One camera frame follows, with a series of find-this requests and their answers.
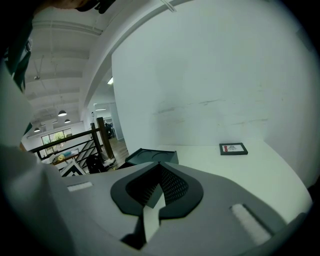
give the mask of white table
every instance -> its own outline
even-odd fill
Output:
[[[287,222],[307,213],[311,197],[294,170],[263,140],[243,143],[248,155],[220,155],[217,146],[160,145],[179,164],[228,178],[267,203]]]

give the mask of floor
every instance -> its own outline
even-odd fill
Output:
[[[117,138],[111,138],[109,139],[110,145],[114,154],[114,157],[116,159],[116,162],[114,164],[114,168],[118,169],[120,166],[122,166],[126,158],[129,156],[127,145],[125,140],[118,141]]]

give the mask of ceiling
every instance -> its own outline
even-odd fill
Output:
[[[131,1],[117,0],[104,14],[48,8],[33,20],[31,58],[25,95],[33,107],[33,125],[59,119],[60,110],[79,122],[79,96],[90,51],[113,18]]]

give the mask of window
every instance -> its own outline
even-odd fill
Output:
[[[64,139],[64,138],[67,138],[67,137],[70,137],[70,136],[72,136],[71,129],[66,129],[66,130],[61,130],[61,131],[58,131],[58,132],[51,133],[49,135],[43,136],[43,137],[41,137],[41,139],[42,139],[42,144],[46,145],[46,144],[49,144],[51,142],[56,142],[56,141],[59,141],[61,139]],[[65,142],[62,142],[62,143],[60,143],[58,145],[48,147],[48,148],[45,149],[45,152],[46,152],[47,155],[51,155],[54,152],[59,151],[64,146],[64,144],[65,144]]]

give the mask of framed picture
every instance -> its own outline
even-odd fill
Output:
[[[221,156],[248,155],[248,151],[243,143],[219,144]]]

